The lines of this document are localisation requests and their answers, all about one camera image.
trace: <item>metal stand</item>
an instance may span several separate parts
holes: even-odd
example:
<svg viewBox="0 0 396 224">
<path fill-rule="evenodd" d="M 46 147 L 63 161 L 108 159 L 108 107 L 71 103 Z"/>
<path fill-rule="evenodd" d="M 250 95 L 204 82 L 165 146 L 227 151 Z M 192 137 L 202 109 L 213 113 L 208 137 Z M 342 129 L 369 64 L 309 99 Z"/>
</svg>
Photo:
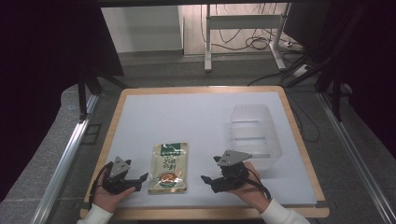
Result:
<svg viewBox="0 0 396 224">
<path fill-rule="evenodd" d="M 210 5 L 207 5 L 205 71 L 212 71 L 210 31 L 232 29 L 277 29 L 274 42 L 271 42 L 269 45 L 279 70 L 286 70 L 286 66 L 279 54 L 278 43 L 283 27 L 285 26 L 289 7 L 290 3 L 287 3 L 281 15 L 210 16 Z"/>
</svg>

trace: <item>cable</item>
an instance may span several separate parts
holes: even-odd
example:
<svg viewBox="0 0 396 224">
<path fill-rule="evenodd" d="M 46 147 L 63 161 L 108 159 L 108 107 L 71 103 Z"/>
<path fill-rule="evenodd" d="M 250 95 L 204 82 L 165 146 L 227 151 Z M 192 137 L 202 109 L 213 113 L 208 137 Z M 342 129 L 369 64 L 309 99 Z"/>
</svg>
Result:
<svg viewBox="0 0 396 224">
<path fill-rule="evenodd" d="M 254 79 L 253 81 L 249 82 L 247 85 L 251 86 L 253 83 L 258 82 L 262 79 L 268 78 L 268 77 L 275 77 L 275 76 L 279 76 L 282 75 L 284 72 L 280 72 L 280 73 L 275 73 L 275 74 L 271 74 L 271 75 L 267 75 L 267 76 L 263 76 L 263 77 L 259 77 L 257 79 Z"/>
<path fill-rule="evenodd" d="M 301 119 L 300 119 L 300 115 L 297 113 L 297 111 L 295 111 L 295 109 L 293 108 L 293 106 L 291 106 L 290 105 L 290 108 L 291 108 L 291 112 L 295 115 L 295 117 L 297 118 L 297 128 L 298 128 L 298 130 L 299 130 L 299 132 L 300 132 L 300 135 L 301 135 L 301 137 L 302 138 L 304 138 L 304 125 L 303 125 L 303 123 L 301 122 Z"/>
<path fill-rule="evenodd" d="M 287 59 L 285 56 L 286 55 L 295 55 L 295 54 L 302 54 L 301 52 L 286 52 L 282 54 L 282 59 L 288 63 L 295 63 L 296 61 L 292 62 L 289 59 Z"/>
<path fill-rule="evenodd" d="M 229 49 L 229 50 L 240 50 L 240 49 L 247 49 L 247 48 L 250 48 L 250 46 L 245 46 L 245 47 L 242 47 L 242 48 L 240 48 L 240 49 L 231 49 L 231 48 L 228 48 L 228 47 L 219 45 L 219 44 L 210 44 L 210 45 L 216 46 L 216 47 L 221 47 L 221 48 L 224 48 L 224 49 Z"/>
<path fill-rule="evenodd" d="M 218 5 L 217 5 L 217 4 L 216 4 L 216 15 L 219 15 L 219 13 L 218 13 Z M 242 30 L 242 29 L 239 29 L 238 32 L 236 32 L 236 34 L 235 34 L 231 39 L 229 39 L 228 41 L 225 41 L 225 40 L 223 39 L 222 34 L 221 34 L 221 30 L 219 30 L 220 38 L 221 38 L 221 40 L 222 40 L 225 44 L 227 44 L 227 43 L 229 43 L 230 41 L 232 41 L 232 40 L 239 34 L 239 32 L 241 32 L 241 30 Z"/>
<path fill-rule="evenodd" d="M 301 65 L 303 65 L 309 58 L 309 55 L 304 54 L 303 57 L 299 58 L 296 62 L 294 62 L 288 69 L 288 71 L 286 72 L 286 74 L 280 79 L 279 83 L 277 84 L 280 87 L 283 87 L 283 81 L 289 77 L 291 74 L 294 73 L 294 71 L 300 67 Z"/>
<path fill-rule="evenodd" d="M 202 39 L 206 43 L 206 40 L 205 40 L 205 37 L 204 37 L 204 28 L 203 28 L 203 25 L 202 25 L 202 5 L 201 5 L 201 34 L 202 34 Z"/>
<path fill-rule="evenodd" d="M 264 47 L 261 47 L 261 48 L 258 48 L 258 47 L 256 47 L 256 46 L 254 46 L 254 43 L 256 43 L 256 42 L 265 43 L 265 46 L 264 46 Z M 265 37 L 252 36 L 252 37 L 248 38 L 248 39 L 245 41 L 245 44 L 246 44 L 247 46 L 253 47 L 254 49 L 263 50 L 263 49 L 266 49 L 266 48 L 268 47 L 269 41 L 268 41 L 268 39 L 265 38 Z"/>
<path fill-rule="evenodd" d="M 269 32 L 269 31 L 267 31 L 266 29 L 261 29 L 262 30 L 262 34 L 264 35 L 264 32 L 263 31 L 265 31 L 265 32 L 267 32 L 270 36 L 272 36 L 273 35 L 273 33 L 272 32 Z M 285 40 L 285 39 L 282 39 L 282 38 L 279 38 L 279 40 L 281 40 L 281 41 L 283 41 L 283 42 L 290 42 L 289 40 Z"/>
<path fill-rule="evenodd" d="M 316 136 L 316 138 L 314 138 L 313 140 L 305 138 L 304 137 L 304 129 L 303 129 L 303 123 L 300 120 L 300 117 L 297 116 L 297 119 L 300 121 L 300 124 L 302 126 L 302 138 L 307 141 L 307 142 L 312 142 L 315 143 L 319 140 L 319 138 L 321 137 L 321 133 L 320 130 L 318 128 L 318 125 L 311 119 L 311 117 L 300 107 L 300 105 L 297 103 L 297 101 L 294 99 L 294 97 L 291 96 L 291 94 L 289 94 L 288 92 L 286 92 L 286 94 L 290 97 L 290 99 L 297 105 L 298 108 L 300 108 L 300 110 L 306 115 L 306 117 L 311 121 L 311 123 L 314 125 L 315 129 L 317 130 L 318 135 Z"/>
<path fill-rule="evenodd" d="M 279 52 L 287 52 L 287 53 L 297 53 L 297 54 L 306 54 L 304 49 L 285 49 L 281 46 L 278 46 Z"/>
<path fill-rule="evenodd" d="M 254 187 L 256 187 L 256 188 L 262 190 L 262 191 L 264 192 L 264 194 L 265 194 L 265 197 L 266 197 L 268 200 L 271 200 L 271 193 L 270 193 L 270 191 L 264 186 L 264 184 L 262 183 L 262 181 L 259 179 L 258 176 L 256 176 L 256 174 L 254 174 L 254 172 L 253 172 L 252 170 L 250 170 L 250 169 L 248 169 L 248 170 L 256 177 L 256 179 L 257 179 L 257 181 L 258 181 L 259 183 L 256 182 L 256 181 L 253 181 L 253 180 L 251 180 L 251 179 L 249 179 L 249 178 L 245 178 L 245 177 L 242 177 L 242 178 L 245 179 L 250 185 L 252 185 L 252 186 L 254 186 Z"/>
<path fill-rule="evenodd" d="M 254 10 L 256 10 L 257 7 L 260 9 L 260 4 L 257 4 L 257 6 L 255 6 L 255 7 L 253 8 L 253 10 L 251 10 L 250 14 L 253 14 Z"/>
<path fill-rule="evenodd" d="M 273 12 L 273 14 L 275 14 L 276 6 L 277 6 L 277 3 L 275 3 L 275 7 L 274 7 L 274 12 Z"/>
<path fill-rule="evenodd" d="M 98 187 L 98 181 L 99 177 L 102 175 L 102 172 L 104 172 L 110 165 L 112 165 L 113 162 L 109 162 L 106 164 L 100 171 L 96 179 L 93 181 L 92 186 L 91 186 L 91 191 L 90 191 L 90 198 L 89 198 L 89 204 L 90 204 L 90 209 L 92 208 L 92 203 L 93 203 L 93 197 L 96 192 L 96 187 Z"/>
</svg>

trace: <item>metal frame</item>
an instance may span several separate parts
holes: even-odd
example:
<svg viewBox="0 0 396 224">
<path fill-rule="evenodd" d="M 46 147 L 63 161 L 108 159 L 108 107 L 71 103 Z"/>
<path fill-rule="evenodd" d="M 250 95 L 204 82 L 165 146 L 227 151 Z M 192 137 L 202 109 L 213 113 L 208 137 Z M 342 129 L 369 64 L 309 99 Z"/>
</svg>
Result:
<svg viewBox="0 0 396 224">
<path fill-rule="evenodd" d="M 349 137 L 347 130 L 344 127 L 343 122 L 339 121 L 337 117 L 332 112 L 332 103 L 329 100 L 327 93 L 318 93 L 318 98 L 322 102 L 322 105 L 335 129 L 338 136 L 341 139 L 344 147 L 346 148 L 346 152 L 351 159 L 353 165 L 358 171 L 359 176 L 361 177 L 361 181 L 369 192 L 372 200 L 378 209 L 379 214 L 383 218 L 386 224 L 396 223 L 396 216 L 393 212 L 390 203 L 385 196 L 382 189 L 376 183 L 372 174 L 370 173 L 369 168 L 361 158 L 361 154 L 359 153 L 356 146 L 353 144 L 352 139 Z"/>
<path fill-rule="evenodd" d="M 92 116 L 92 111 L 96 105 L 98 96 L 92 95 L 87 104 L 87 117 L 78 123 L 73 134 L 64 150 L 64 154 L 56 167 L 56 170 L 52 176 L 52 179 L 47 186 L 47 189 L 35 210 L 34 217 L 31 221 L 32 224 L 45 223 L 50 215 L 50 210 L 58 196 L 58 193 L 64 183 L 67 172 L 69 171 L 70 165 L 76 155 L 79 143 L 81 142 L 82 136 L 87 129 L 87 125 Z"/>
<path fill-rule="evenodd" d="M 210 31 L 227 29 L 277 29 L 275 39 L 270 42 L 269 46 L 274 55 L 278 69 L 280 71 L 286 70 L 286 66 L 279 54 L 278 44 L 283 27 L 285 26 L 289 8 L 290 3 L 287 3 L 281 15 L 211 16 L 210 5 L 207 5 L 205 71 L 212 71 Z"/>
</svg>

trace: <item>snack package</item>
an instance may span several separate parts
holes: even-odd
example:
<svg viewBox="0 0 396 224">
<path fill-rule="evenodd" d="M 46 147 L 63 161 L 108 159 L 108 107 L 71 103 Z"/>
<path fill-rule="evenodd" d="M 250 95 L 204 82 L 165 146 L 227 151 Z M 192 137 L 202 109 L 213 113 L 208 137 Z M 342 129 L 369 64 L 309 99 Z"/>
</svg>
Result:
<svg viewBox="0 0 396 224">
<path fill-rule="evenodd" d="M 155 145 L 148 193 L 186 191 L 187 154 L 187 143 Z"/>
</svg>

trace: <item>wooden table frame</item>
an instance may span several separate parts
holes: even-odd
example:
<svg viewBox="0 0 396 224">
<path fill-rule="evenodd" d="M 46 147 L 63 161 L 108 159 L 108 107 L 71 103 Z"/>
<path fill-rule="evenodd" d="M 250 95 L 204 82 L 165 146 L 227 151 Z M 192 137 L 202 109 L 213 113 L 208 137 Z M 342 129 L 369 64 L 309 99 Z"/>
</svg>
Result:
<svg viewBox="0 0 396 224">
<path fill-rule="evenodd" d="M 147 95 L 147 94 L 183 94 L 183 93 L 237 93 L 237 92 L 267 92 L 276 91 L 279 94 L 282 105 L 285 109 L 288 121 L 293 132 L 296 144 L 299 148 L 303 159 L 305 169 L 311 181 L 312 188 L 315 193 L 317 202 L 325 202 L 325 197 L 318 182 L 317 175 L 312 166 L 311 160 L 306 151 L 303 138 L 300 135 L 297 123 L 292 114 L 288 99 L 282 88 L 278 86 L 263 86 L 263 87 L 177 87 L 177 88 L 145 88 L 145 89 L 127 89 L 121 93 L 117 108 L 114 112 L 108 129 L 106 140 L 102 147 L 102 152 L 99 156 L 96 168 L 92 175 L 90 187 L 99 174 L 101 168 L 106 164 L 107 155 L 109 153 L 117 125 L 120 120 L 123 105 L 128 95 Z M 89 201 L 90 189 L 84 202 Z M 299 206 L 291 207 L 304 217 L 327 217 L 330 214 L 328 206 Z M 81 217 L 88 214 L 87 209 L 81 209 Z M 210 207 L 208 208 L 119 208 L 114 213 L 115 219 L 133 219 L 133 220 L 193 220 L 193 219 L 258 219 L 259 213 L 253 209 L 245 206 L 224 208 L 224 207 Z"/>
</svg>

